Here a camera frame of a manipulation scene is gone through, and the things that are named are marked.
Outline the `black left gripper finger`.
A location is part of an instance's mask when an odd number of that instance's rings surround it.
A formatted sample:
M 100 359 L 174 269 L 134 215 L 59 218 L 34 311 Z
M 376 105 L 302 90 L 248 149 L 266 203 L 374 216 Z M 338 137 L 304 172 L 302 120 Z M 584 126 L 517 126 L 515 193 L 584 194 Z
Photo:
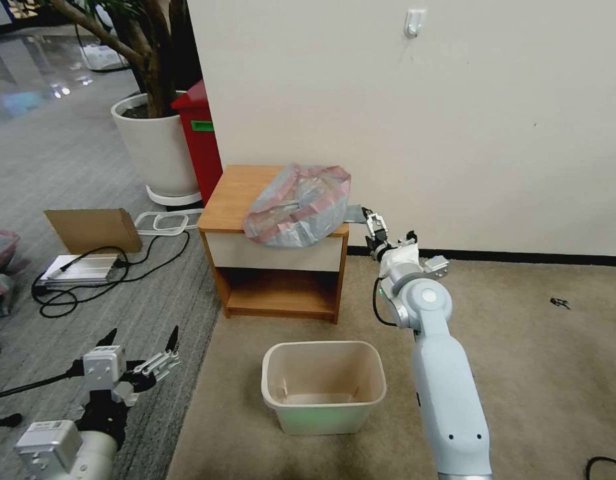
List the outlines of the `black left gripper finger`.
M 169 336 L 165 350 L 140 363 L 131 372 L 137 378 L 154 379 L 160 382 L 178 364 L 180 364 L 179 326 L 176 325 Z
M 117 328 L 113 328 L 110 332 L 108 332 L 108 334 L 106 334 L 106 336 L 104 336 L 104 338 L 100 339 L 96 343 L 94 348 L 92 348 L 92 351 L 100 352 L 112 346 L 115 340 L 116 334 L 117 334 Z

